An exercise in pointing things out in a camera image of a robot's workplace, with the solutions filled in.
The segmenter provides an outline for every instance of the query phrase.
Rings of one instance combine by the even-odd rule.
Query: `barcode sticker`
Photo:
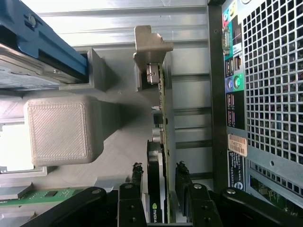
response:
[[[247,141],[244,137],[228,134],[228,149],[247,157]]]

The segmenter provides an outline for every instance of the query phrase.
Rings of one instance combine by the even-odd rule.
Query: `white 3d printed block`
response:
[[[31,99],[24,116],[35,166],[90,163],[103,151],[100,102],[94,97]]]

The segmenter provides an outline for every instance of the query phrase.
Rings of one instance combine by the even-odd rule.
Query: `screw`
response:
[[[61,74],[62,72],[60,70],[53,70],[54,74]]]
[[[232,194],[232,195],[236,193],[235,190],[233,189],[227,189],[226,191],[228,194]]]
[[[28,20],[29,20],[30,24],[32,25],[32,27],[35,27],[35,26],[36,26],[37,21],[36,21],[36,19],[35,19],[35,17],[34,17],[33,15],[30,14],[30,15],[28,16]]]
[[[100,193],[100,192],[101,192],[101,190],[98,189],[98,190],[93,190],[91,193],[92,193],[92,194],[98,194],[98,193]]]
[[[195,184],[195,185],[194,185],[194,188],[196,188],[196,189],[201,189],[202,186],[201,186],[200,184]]]

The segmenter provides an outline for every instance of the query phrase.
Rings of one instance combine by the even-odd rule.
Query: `metal bracket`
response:
[[[150,25],[137,26],[134,29],[136,53],[134,61],[141,72],[150,64],[162,64],[166,52],[174,49],[173,42],[164,42],[158,33],[152,33]]]

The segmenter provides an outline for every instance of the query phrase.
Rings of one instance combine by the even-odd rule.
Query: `metal mesh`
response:
[[[243,21],[248,144],[303,165],[303,1]]]
[[[256,172],[259,172],[260,174],[264,175],[265,177],[269,178],[270,180],[280,184],[281,186],[287,188],[288,190],[291,190],[292,192],[296,193],[297,195],[303,197],[303,188],[299,187],[298,185],[288,181],[287,179],[281,177],[280,175],[277,175],[268,169],[265,169],[253,162],[250,162],[251,169],[255,170]]]

